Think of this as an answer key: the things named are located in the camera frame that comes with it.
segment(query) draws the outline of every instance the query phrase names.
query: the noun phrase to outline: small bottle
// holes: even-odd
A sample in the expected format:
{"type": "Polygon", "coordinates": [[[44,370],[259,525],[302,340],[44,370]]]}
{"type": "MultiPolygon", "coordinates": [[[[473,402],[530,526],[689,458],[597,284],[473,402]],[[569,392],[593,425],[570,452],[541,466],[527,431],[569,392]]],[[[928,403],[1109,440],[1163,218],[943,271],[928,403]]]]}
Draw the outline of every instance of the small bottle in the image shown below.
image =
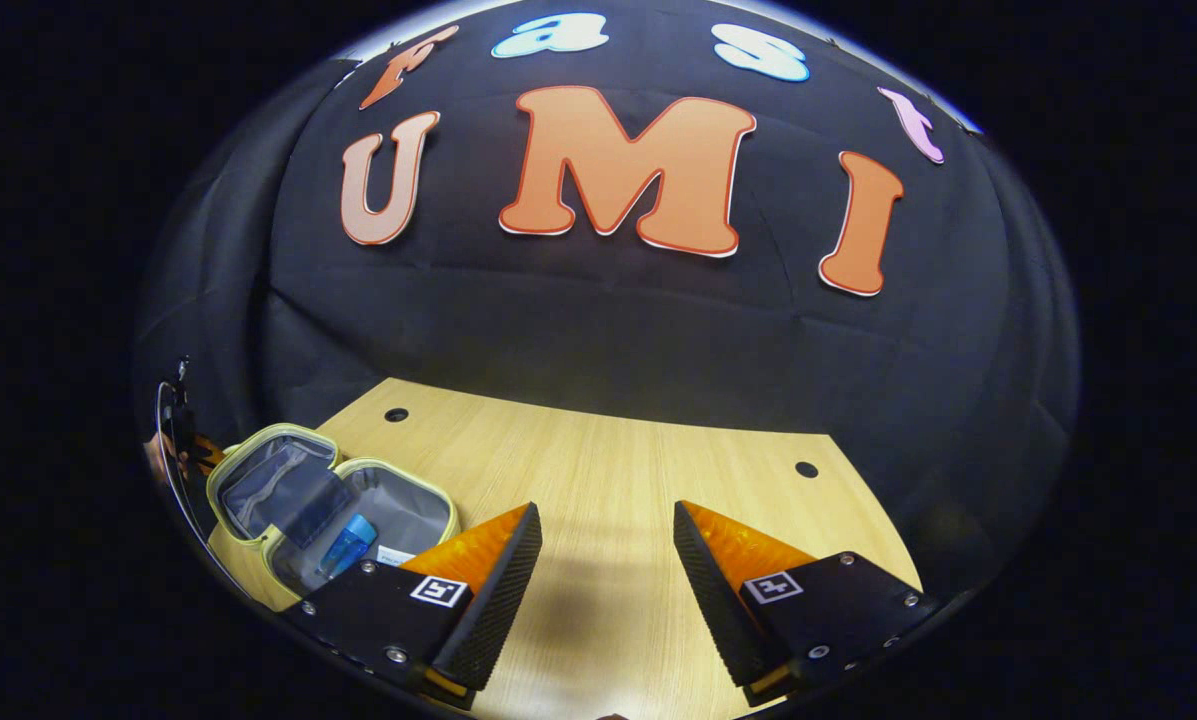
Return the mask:
{"type": "Polygon", "coordinates": [[[373,542],[375,527],[371,527],[371,523],[367,523],[364,515],[354,514],[336,537],[336,542],[328,548],[327,555],[318,562],[316,573],[328,580],[333,579],[361,557],[373,542]]]}

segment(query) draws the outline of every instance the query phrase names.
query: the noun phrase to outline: cosmetic bag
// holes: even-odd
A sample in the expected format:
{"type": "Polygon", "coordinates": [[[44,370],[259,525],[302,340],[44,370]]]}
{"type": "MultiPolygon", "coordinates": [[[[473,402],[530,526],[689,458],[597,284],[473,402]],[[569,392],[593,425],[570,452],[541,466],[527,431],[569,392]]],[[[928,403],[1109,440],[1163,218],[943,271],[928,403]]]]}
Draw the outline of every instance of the cosmetic bag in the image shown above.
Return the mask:
{"type": "Polygon", "coordinates": [[[377,532],[364,559],[401,565],[460,532],[456,506],[375,457],[342,459],[333,439],[271,425],[224,450],[206,495],[208,547],[254,600],[281,612],[328,582],[318,561],[356,514],[377,532]]]}

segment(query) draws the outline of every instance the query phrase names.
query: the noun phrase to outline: black fabric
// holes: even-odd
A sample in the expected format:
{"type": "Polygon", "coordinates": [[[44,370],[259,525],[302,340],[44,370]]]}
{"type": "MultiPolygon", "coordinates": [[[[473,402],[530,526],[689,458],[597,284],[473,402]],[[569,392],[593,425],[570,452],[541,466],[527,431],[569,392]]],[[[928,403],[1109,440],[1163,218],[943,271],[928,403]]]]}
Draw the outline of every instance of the black fabric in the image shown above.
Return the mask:
{"type": "MultiPolygon", "coordinates": [[[[154,263],[138,331],[138,391],[180,352],[209,437],[272,421],[316,427],[387,377],[531,404],[673,423],[828,433],[900,530],[924,588],[985,582],[1045,502],[1073,432],[1073,292],[1028,190],[985,138],[834,45],[713,4],[594,1],[607,44],[492,59],[525,1],[458,22],[385,99],[359,110],[393,54],[328,61],[249,120],[192,183],[154,263]],[[715,23],[789,39],[807,83],[713,55],[715,23]],[[740,145],[739,251],[698,258],[645,245],[636,219],[593,231],[569,177],[570,232],[524,237],[514,200],[529,120],[517,94],[603,92],[636,136],[682,96],[730,102],[758,128],[740,145]],[[932,122],[944,165],[905,138],[877,86],[932,122]],[[411,225],[385,246],[339,220],[346,147],[425,110],[411,225]],[[825,286],[847,199],[837,155],[863,152],[904,183],[871,299],[825,286]]],[[[426,29],[425,35],[442,28],[426,29]]],[[[403,42],[401,47],[409,45],[403,42]]],[[[393,146],[373,159],[388,200],[393,146]]],[[[761,486],[762,478],[742,478],[761,486]]]]}
{"type": "Polygon", "coordinates": [[[299,548],[310,547],[314,538],[328,529],[338,512],[354,501],[354,493],[345,487],[335,472],[320,475],[315,480],[316,493],[312,498],[294,515],[291,515],[290,520],[284,519],[282,524],[278,525],[284,536],[287,536],[287,539],[299,548]]]}

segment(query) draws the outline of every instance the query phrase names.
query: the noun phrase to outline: black backdrop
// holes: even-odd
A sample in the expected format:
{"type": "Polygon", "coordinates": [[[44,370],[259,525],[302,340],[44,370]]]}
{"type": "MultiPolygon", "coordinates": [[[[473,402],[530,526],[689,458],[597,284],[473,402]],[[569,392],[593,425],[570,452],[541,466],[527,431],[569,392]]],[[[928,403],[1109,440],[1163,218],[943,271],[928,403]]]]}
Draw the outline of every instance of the black backdrop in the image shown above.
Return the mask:
{"type": "MultiPolygon", "coordinates": [[[[192,170],[399,10],[0,10],[0,441],[32,449],[0,469],[42,480],[0,492],[0,537],[8,518],[54,532],[0,562],[0,716],[387,715],[205,581],[144,483],[127,368],[147,242],[192,170]],[[44,397],[50,411],[28,411],[44,397]]],[[[1017,165],[1077,287],[1086,372],[1073,460],[1029,543],[818,715],[1197,712],[1197,16],[807,12],[1017,165]]]]}
{"type": "MultiPolygon", "coordinates": [[[[194,356],[199,427],[221,446],[274,421],[322,425],[387,377],[661,423],[827,433],[923,588],[941,602],[978,588],[1045,502],[1077,404],[1073,292],[1028,193],[992,140],[923,97],[946,164],[913,152],[876,91],[898,79],[796,28],[699,0],[587,8],[610,32],[594,53],[487,59],[508,28],[571,10],[503,5],[462,18],[389,102],[357,110],[391,54],[347,78],[329,60],[241,123],[147,251],[133,329],[141,437],[181,354],[194,356]],[[814,78],[713,60],[717,22],[796,42],[814,78]],[[753,112],[730,202],[743,250],[662,252],[632,222],[612,237],[584,222],[552,240],[499,231],[525,152],[515,97],[549,83],[602,90],[634,134],[678,96],[753,112]],[[384,246],[342,242],[345,147],[425,109],[443,115],[411,224],[384,246]],[[868,300],[818,277],[841,222],[843,150],[905,183],[887,287],[868,300]]],[[[371,184],[370,205],[387,191],[371,184]]],[[[575,184],[563,201],[581,205],[575,184]]],[[[630,213],[652,203],[644,193],[630,213]]],[[[762,478],[736,482],[761,492],[762,478]]]]}

